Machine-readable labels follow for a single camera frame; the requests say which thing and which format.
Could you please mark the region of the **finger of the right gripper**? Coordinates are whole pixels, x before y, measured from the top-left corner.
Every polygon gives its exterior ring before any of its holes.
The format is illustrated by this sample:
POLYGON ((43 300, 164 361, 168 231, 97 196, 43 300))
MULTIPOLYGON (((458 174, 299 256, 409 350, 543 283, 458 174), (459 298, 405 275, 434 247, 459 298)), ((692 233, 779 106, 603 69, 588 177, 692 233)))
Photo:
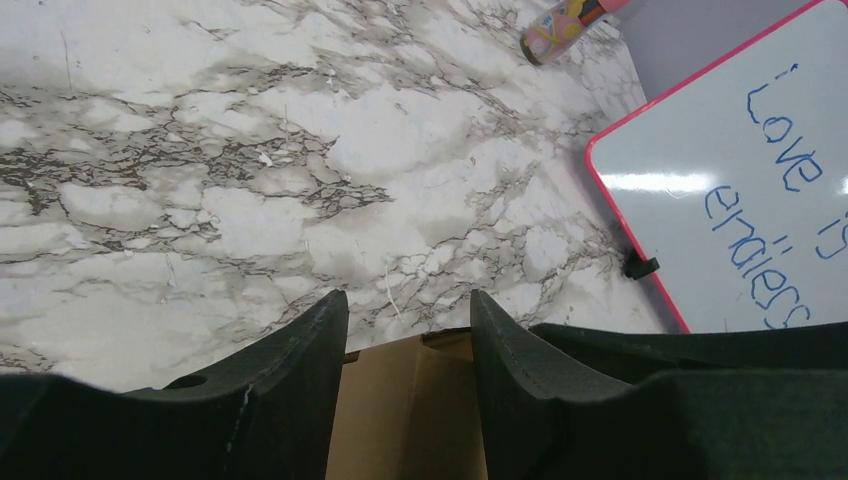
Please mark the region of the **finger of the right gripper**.
POLYGON ((633 384, 667 370, 847 368, 847 325, 714 334, 625 334, 538 324, 558 350, 633 384))

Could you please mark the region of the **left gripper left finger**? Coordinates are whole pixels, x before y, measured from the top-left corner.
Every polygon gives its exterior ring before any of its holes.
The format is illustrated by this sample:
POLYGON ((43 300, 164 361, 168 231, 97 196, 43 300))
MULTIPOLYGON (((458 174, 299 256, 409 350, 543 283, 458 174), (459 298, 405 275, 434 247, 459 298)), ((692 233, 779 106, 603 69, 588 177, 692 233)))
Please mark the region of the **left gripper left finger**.
POLYGON ((321 479, 349 309, 334 290, 282 329, 161 389, 1 379, 5 479, 321 479))

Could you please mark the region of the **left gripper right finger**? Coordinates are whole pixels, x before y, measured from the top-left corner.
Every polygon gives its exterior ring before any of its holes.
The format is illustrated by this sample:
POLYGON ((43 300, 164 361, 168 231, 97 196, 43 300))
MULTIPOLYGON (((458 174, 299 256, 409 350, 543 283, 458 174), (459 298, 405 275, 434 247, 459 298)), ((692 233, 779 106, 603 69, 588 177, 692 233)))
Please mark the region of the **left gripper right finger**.
POLYGON ((843 479, 847 368, 688 369, 627 383, 470 297, 493 479, 843 479))

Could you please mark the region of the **brown cardboard box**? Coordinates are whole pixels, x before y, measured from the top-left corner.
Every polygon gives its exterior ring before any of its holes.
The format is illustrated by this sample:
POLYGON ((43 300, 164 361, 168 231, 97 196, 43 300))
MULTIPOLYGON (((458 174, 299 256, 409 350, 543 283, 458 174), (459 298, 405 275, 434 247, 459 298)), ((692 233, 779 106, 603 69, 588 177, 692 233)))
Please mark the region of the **brown cardboard box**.
POLYGON ((329 479, 485 479, 470 330, 346 355, 329 479))

